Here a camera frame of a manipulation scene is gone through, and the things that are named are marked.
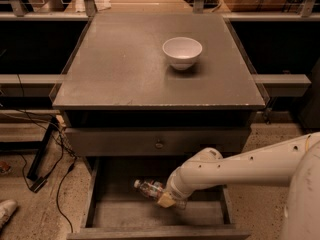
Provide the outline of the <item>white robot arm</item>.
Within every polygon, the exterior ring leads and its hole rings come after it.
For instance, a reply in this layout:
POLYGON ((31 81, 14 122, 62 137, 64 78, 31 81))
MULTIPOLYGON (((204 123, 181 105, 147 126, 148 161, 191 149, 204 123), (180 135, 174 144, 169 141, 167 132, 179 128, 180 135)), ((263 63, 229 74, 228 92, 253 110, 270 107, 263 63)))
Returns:
POLYGON ((158 204, 171 207, 225 184, 288 185, 279 240, 320 240, 319 132, 227 158, 205 148, 171 173, 158 204))

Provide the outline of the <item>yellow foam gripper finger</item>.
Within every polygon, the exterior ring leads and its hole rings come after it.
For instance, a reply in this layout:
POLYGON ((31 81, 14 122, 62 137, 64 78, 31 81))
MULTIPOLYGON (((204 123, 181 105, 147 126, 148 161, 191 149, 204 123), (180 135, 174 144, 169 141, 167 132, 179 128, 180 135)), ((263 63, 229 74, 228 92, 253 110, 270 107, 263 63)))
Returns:
POLYGON ((170 196, 168 192, 165 192, 158 199, 157 204, 163 208, 169 208, 176 204, 176 201, 170 196))

